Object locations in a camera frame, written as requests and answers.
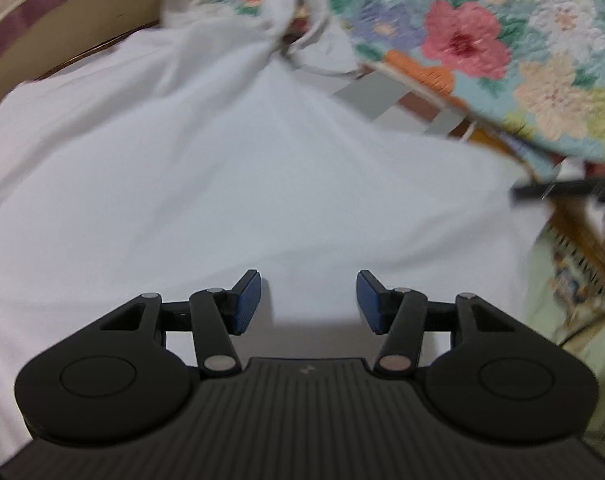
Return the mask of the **white hoodie sweatshirt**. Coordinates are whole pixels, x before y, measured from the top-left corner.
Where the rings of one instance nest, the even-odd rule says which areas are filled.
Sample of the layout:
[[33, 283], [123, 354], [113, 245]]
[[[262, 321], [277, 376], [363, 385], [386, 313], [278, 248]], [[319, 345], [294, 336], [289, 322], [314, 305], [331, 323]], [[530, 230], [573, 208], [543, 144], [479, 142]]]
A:
[[178, 301], [259, 271], [243, 358], [372, 356], [363, 269], [521, 314], [549, 218], [511, 202], [521, 168], [375, 125], [306, 80], [353, 64], [327, 0], [203, 4], [4, 99], [0, 463], [29, 439], [19, 370], [142, 292]]

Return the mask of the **floral patterned quilt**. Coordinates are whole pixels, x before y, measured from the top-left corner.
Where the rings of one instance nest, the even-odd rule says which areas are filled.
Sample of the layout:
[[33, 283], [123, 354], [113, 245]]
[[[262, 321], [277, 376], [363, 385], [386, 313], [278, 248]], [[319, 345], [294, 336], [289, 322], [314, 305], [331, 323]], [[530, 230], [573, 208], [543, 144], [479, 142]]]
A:
[[605, 163], [605, 0], [169, 0], [258, 18], [302, 66], [367, 62], [564, 156]]

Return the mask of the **patterned play mat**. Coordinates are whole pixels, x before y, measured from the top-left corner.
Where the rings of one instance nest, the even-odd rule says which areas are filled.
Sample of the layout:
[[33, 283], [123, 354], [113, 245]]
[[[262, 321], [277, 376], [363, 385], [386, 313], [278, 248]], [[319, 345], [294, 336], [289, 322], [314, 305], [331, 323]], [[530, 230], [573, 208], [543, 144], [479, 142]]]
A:
[[531, 165], [490, 127], [387, 70], [363, 66], [333, 96], [374, 124], [487, 148], [519, 164], [527, 176], [534, 174]]

